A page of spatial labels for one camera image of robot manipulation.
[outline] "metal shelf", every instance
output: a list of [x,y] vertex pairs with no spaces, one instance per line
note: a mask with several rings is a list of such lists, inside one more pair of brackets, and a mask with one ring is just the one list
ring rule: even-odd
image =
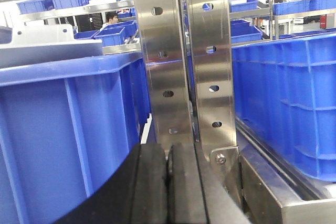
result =
[[274,19],[280,20],[280,19],[287,19],[287,18],[300,18],[300,17],[308,17],[308,16],[318,16],[318,15],[330,14],[330,13],[336,13],[336,9],[312,10],[310,12],[304,12],[304,13],[274,15]]
[[105,55],[111,54],[121,54],[123,52],[141,52],[141,45],[140,43],[132,43],[132,44],[123,44],[111,47],[103,47],[103,53]]
[[133,7],[133,0],[119,1],[110,4],[101,4],[101,5],[86,5],[78,6],[73,8],[58,9],[58,10],[48,10],[46,12],[39,13],[30,13],[30,14],[21,14],[20,18],[22,21],[32,21],[32,20],[41,20],[41,19],[50,19],[50,18],[59,18],[59,17],[69,17],[83,14],[91,13],[100,13],[109,10],[117,10],[121,8]]
[[312,10],[310,12],[303,12],[303,13],[292,13],[292,14],[285,14],[285,15],[274,15],[275,39],[279,39],[279,20],[281,20],[281,19],[318,16],[318,15],[331,14],[331,13],[336,13],[336,8],[334,8],[334,9],[323,9],[323,10]]
[[270,8],[245,10],[243,12],[230,13],[230,19],[235,18],[257,18],[257,17],[269,17]]

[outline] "man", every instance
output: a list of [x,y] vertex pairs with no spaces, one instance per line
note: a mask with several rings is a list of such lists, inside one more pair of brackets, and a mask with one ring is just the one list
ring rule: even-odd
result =
[[106,23],[103,24],[101,30],[106,26],[118,23],[118,14],[116,12],[107,12],[106,13]]

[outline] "round hole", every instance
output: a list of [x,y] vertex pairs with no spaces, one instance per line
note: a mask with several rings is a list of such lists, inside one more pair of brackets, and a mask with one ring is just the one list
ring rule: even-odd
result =
[[205,50],[207,54],[213,54],[217,50],[217,48],[215,46],[209,46]]
[[219,127],[222,127],[222,123],[221,122],[214,122],[214,123],[212,123],[212,127],[213,128],[219,128]]
[[160,51],[157,53],[157,56],[160,58],[160,59],[165,59],[168,57],[167,53],[164,52],[164,51]]
[[164,97],[172,97],[174,95],[174,92],[171,90],[166,90],[163,92]]
[[214,5],[211,4],[211,3],[205,3],[205,4],[203,4],[202,9],[204,11],[208,12],[208,11],[214,9]]
[[153,16],[161,15],[163,13],[163,9],[161,7],[154,7],[151,10]]
[[209,87],[210,92],[217,92],[219,90],[219,86],[217,85],[212,85]]
[[179,132],[179,130],[178,130],[178,128],[169,128],[168,132],[171,135],[175,135]]

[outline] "red object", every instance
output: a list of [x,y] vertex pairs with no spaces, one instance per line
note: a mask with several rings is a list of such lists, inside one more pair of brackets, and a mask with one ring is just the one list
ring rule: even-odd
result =
[[321,29],[327,28],[327,16],[326,15],[321,15],[320,17],[320,28]]

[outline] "screw head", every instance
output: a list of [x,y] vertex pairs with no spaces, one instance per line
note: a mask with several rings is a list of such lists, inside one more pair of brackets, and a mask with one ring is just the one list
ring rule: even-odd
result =
[[216,156],[216,162],[220,165],[224,165],[226,162],[226,157],[223,153],[218,153]]

